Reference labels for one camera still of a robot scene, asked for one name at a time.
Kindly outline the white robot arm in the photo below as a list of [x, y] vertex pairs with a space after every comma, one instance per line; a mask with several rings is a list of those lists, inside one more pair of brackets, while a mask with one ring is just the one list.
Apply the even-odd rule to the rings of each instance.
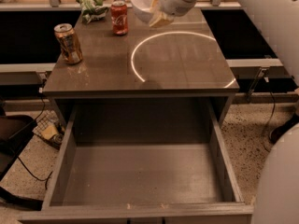
[[[299, 82], [298, 0], [237, 0], [262, 31], [270, 47]], [[185, 15], [195, 0], [153, 0], [151, 27]], [[289, 122], [271, 133], [275, 140], [259, 181], [250, 224], [299, 224], [299, 123]]]

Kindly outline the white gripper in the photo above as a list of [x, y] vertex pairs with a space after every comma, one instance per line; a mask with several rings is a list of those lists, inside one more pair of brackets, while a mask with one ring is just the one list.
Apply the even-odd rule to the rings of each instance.
[[174, 21], [173, 16], [184, 16], [195, 6], [196, 1], [197, 0], [152, 0], [149, 12], [154, 14], [149, 21], [149, 26], [159, 28], [169, 25]]

